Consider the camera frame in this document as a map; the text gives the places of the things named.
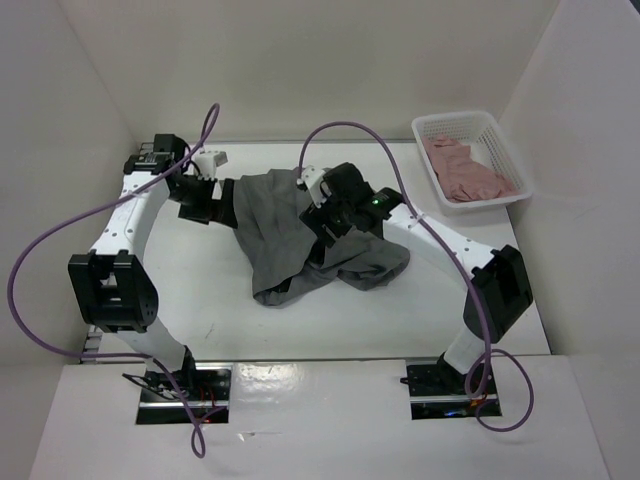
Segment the grey pleated skirt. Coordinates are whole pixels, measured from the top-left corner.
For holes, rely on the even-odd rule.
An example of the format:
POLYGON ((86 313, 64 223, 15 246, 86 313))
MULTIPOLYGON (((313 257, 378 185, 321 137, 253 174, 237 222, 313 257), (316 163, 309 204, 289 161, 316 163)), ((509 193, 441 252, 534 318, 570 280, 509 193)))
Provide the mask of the grey pleated skirt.
POLYGON ((357 229, 325 247, 300 220, 312 204, 297 172, 271 169, 235 181, 234 235, 252 267, 252 297, 277 307, 336 279, 360 290, 384 287, 408 267, 407 248, 357 229))

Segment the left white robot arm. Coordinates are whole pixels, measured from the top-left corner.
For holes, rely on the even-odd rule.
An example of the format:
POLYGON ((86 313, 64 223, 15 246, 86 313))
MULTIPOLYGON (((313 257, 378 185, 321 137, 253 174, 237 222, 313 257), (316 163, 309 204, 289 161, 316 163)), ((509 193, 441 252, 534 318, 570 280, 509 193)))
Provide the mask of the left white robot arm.
POLYGON ((121 204, 98 240, 75 254, 68 272, 83 320, 142 355, 147 371, 131 382, 166 400, 192 399, 203 381, 190 349, 159 318, 159 294, 143 265, 161 207, 179 204, 181 218, 236 226, 233 184, 218 182, 223 151, 192 150, 173 134, 158 134, 123 166, 121 204))

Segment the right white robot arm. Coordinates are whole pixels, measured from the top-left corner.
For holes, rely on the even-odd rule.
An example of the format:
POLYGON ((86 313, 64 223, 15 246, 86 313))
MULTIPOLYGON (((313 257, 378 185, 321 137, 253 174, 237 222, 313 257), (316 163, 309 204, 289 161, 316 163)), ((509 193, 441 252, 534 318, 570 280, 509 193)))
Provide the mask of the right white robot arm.
POLYGON ((400 192, 374 190, 351 163, 332 169, 309 166, 297 186, 311 198, 300 219, 326 247, 354 230, 371 233, 408 249, 462 285, 464 325, 438 360, 438 381, 450 393, 478 388, 481 383, 473 375, 488 347, 533 302, 520 251, 476 242, 410 206, 400 192))

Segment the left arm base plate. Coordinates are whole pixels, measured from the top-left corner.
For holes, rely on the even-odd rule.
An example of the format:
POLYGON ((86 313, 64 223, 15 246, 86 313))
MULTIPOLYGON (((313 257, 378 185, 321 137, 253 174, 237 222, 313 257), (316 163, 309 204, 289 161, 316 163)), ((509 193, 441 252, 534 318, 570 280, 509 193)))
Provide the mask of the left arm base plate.
MULTIPOLYGON (((178 372, 174 375, 197 420, 204 424, 228 422, 232 383, 230 363, 199 362, 190 383, 178 372)), ((140 389, 138 425, 190 423, 183 403, 165 374, 145 371, 142 375, 123 373, 122 377, 140 389)))

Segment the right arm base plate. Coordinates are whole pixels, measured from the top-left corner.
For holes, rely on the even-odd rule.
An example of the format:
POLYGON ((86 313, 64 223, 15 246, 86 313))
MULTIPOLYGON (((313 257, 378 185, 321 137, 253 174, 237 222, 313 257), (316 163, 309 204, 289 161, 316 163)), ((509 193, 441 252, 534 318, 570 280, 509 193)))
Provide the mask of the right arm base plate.
POLYGON ((477 398, 465 393, 464 378, 455 369, 447 369, 435 358, 408 360, 400 383, 408 389, 413 420, 473 418, 477 410, 481 417, 502 415, 492 374, 477 398))

